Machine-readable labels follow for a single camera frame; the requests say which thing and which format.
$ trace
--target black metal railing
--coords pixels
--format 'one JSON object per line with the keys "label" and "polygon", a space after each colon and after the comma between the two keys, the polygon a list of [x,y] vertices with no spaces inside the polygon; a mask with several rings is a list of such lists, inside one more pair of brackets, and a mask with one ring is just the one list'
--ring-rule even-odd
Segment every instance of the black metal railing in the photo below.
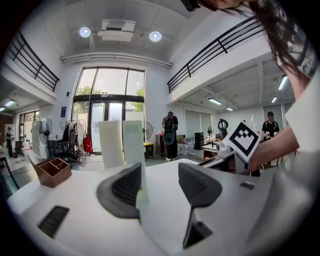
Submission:
{"label": "black metal railing", "polygon": [[26,73],[51,91],[55,91],[59,78],[41,61],[19,32],[7,51],[8,56]]}
{"label": "black metal railing", "polygon": [[167,83],[169,93],[177,88],[184,80],[191,78],[193,73],[209,61],[222,53],[227,54],[230,48],[262,31],[264,31],[264,28],[255,16],[244,20],[226,31],[203,48],[171,78]]}

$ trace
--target ceiling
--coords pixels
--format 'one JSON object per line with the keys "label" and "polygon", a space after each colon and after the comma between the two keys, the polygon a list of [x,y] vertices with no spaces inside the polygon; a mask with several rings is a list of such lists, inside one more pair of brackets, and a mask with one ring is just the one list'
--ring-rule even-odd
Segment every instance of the ceiling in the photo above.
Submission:
{"label": "ceiling", "polygon": [[[278,68],[271,54],[258,61],[255,65],[243,67],[237,73],[204,86],[196,93],[181,99],[180,102],[217,110],[228,111],[226,108],[245,109],[258,106],[270,106],[293,102],[294,92],[289,81],[282,90],[278,90],[283,72]],[[213,98],[222,103],[217,105],[208,99]]]}
{"label": "ceiling", "polygon": [[[5,106],[10,100],[15,101],[15,104]],[[34,103],[41,103],[41,101],[24,90],[14,87],[11,82],[0,75],[0,107],[13,111]]]}
{"label": "ceiling", "polygon": [[[102,41],[93,35],[93,51],[167,61],[179,32],[196,13],[188,12],[180,0],[56,0],[44,4],[38,14],[62,57],[90,51],[90,38],[79,35],[81,27],[89,27],[94,34],[101,30],[103,19],[124,19],[136,22],[131,42]],[[153,31],[162,34],[161,41],[149,40]]]}

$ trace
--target recessed ceiling light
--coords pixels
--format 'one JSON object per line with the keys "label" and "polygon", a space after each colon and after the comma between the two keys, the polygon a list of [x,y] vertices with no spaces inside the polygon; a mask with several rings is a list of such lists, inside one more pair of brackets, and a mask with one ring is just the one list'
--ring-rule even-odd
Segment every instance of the recessed ceiling light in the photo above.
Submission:
{"label": "recessed ceiling light", "polygon": [[215,103],[217,105],[221,105],[222,104],[220,101],[217,101],[217,100],[215,100],[213,98],[210,98],[209,101],[212,102],[212,103]]}
{"label": "recessed ceiling light", "polygon": [[82,36],[83,38],[87,38],[88,36],[91,35],[91,30],[90,30],[90,28],[84,26],[84,27],[80,28],[79,34],[80,34],[80,36]]}
{"label": "recessed ceiling light", "polygon": [[284,88],[287,80],[288,80],[288,77],[287,77],[287,76],[282,77],[282,80],[281,80],[281,83],[280,83],[280,85],[279,85],[278,90],[282,90],[282,89]]}
{"label": "recessed ceiling light", "polygon": [[10,100],[7,104],[5,104],[6,107],[10,107],[12,106],[13,104],[15,104],[15,101],[14,100]]}
{"label": "recessed ceiling light", "polygon": [[162,38],[162,35],[160,32],[154,31],[150,33],[149,38],[152,42],[159,42]]}

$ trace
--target tiled floor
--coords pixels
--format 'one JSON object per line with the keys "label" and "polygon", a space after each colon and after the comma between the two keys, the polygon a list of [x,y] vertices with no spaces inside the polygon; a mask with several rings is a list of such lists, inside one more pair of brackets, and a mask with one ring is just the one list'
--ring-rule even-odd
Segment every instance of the tiled floor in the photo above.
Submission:
{"label": "tiled floor", "polygon": [[[181,158],[200,162],[198,159],[195,159],[190,156],[185,156],[185,155],[179,156],[177,159],[181,159]],[[13,172],[13,177],[20,188],[22,188],[29,182],[36,180],[38,178],[36,171],[34,170],[33,166],[31,165],[27,157],[20,162],[18,162],[16,159],[7,157],[7,161],[8,161],[10,170]],[[145,164],[147,167],[160,165],[166,162],[167,161],[165,157],[159,157],[159,156],[155,156],[151,159],[145,160]],[[95,172],[95,171],[101,171],[105,169],[102,156],[94,155],[94,154],[87,156],[86,161],[82,162],[81,164],[78,164],[77,162],[73,162],[71,166],[73,170],[84,171],[84,172]],[[9,175],[7,168],[2,168],[0,171],[6,183],[6,185],[3,186],[3,181],[0,180],[1,191],[2,191],[2,195],[7,199],[18,189],[15,186],[11,176]]]}

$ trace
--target long hair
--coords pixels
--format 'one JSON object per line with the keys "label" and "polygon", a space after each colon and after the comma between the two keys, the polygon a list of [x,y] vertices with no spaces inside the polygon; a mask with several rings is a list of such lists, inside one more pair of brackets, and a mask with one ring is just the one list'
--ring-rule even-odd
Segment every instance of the long hair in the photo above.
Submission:
{"label": "long hair", "polygon": [[[214,1],[200,1],[201,4],[208,9],[217,11]],[[248,7],[253,11],[256,19],[263,25],[265,29],[267,40],[275,62],[278,63],[277,60],[279,60],[287,70],[290,70],[299,77],[300,71],[298,70],[295,59],[291,55],[292,52],[289,52],[288,47],[288,43],[294,45],[295,43],[299,42],[295,32],[295,26],[298,26],[298,24],[292,17],[289,17],[288,15],[285,17],[281,16],[281,14],[284,13],[284,10],[278,2],[264,0],[263,6],[260,6],[258,2],[249,2]],[[238,7],[220,9],[220,11],[228,14],[236,12],[240,15],[248,16],[245,11],[239,9]]]}

